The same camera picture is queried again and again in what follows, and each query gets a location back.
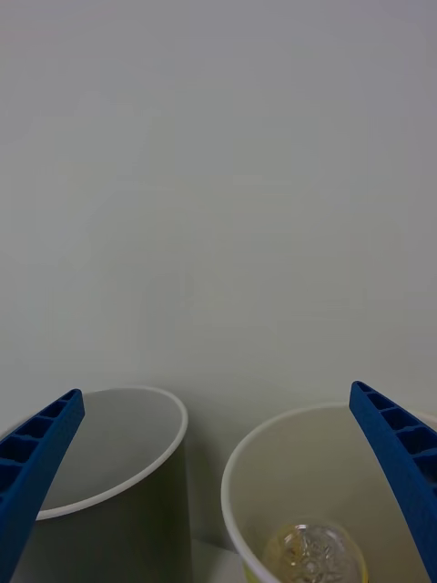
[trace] white paper cup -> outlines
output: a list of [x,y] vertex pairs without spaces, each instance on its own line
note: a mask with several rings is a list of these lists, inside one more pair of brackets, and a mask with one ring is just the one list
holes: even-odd
[[84,395],[14,583],[191,583],[188,415],[146,387]]
[[[420,415],[437,427],[437,419]],[[230,457],[223,516],[249,583],[278,583],[259,557],[293,518],[342,525],[360,547],[370,583],[429,583],[396,499],[347,405],[291,411],[260,425]]]

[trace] gray paper cup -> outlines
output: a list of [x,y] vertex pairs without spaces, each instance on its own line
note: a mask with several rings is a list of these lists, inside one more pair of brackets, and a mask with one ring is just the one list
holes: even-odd
[[13,583],[192,583],[185,406],[148,387],[84,401]]

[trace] white backdrop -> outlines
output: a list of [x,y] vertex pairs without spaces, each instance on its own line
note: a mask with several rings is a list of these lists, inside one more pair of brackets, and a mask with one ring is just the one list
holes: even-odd
[[0,5],[0,429],[173,390],[193,527],[237,441],[362,378],[437,411],[432,0]]

